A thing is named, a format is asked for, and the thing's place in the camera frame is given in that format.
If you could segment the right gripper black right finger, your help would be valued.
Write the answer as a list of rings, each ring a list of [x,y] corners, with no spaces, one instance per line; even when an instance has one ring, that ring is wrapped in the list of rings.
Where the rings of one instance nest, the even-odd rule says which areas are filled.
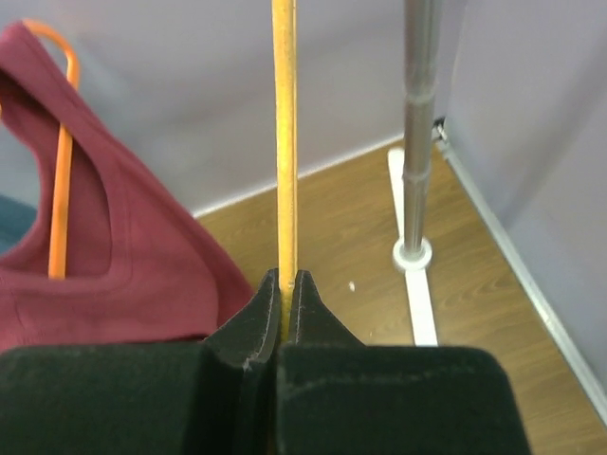
[[[506,371],[466,346],[367,346],[296,278],[278,354],[280,454],[527,454]]]

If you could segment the yellow wooden hanger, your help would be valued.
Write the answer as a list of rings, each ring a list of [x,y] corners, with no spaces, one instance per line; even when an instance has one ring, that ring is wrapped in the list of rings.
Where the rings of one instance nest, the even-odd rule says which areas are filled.
[[[274,54],[277,233],[281,341],[288,340],[298,270],[297,33],[293,0],[271,2]]]

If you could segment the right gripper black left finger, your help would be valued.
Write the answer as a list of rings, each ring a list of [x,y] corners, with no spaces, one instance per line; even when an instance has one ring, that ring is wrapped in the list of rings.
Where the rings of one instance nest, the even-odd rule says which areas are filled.
[[[260,454],[280,335],[278,273],[202,341],[1,356],[5,454]]]

